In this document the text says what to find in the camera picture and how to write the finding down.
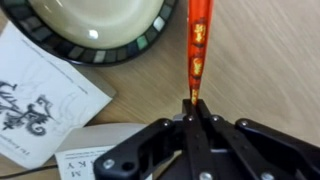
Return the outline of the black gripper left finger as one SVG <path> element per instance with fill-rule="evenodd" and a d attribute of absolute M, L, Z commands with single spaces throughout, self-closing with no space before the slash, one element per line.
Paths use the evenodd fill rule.
<path fill-rule="evenodd" d="M 214 164 L 206 126 L 211 113 L 200 99 L 182 102 L 181 120 L 160 118 L 122 141 L 94 161 L 96 180 L 143 180 L 175 152 L 181 151 L 174 174 L 200 180 L 214 177 Z"/>

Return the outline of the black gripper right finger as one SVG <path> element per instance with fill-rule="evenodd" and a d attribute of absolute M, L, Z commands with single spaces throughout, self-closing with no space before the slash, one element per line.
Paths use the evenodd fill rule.
<path fill-rule="evenodd" d="M 197 112 L 215 152 L 225 149 L 246 180 L 320 180 L 319 147 L 250 119 L 232 124 L 211 114 L 203 100 Z"/>

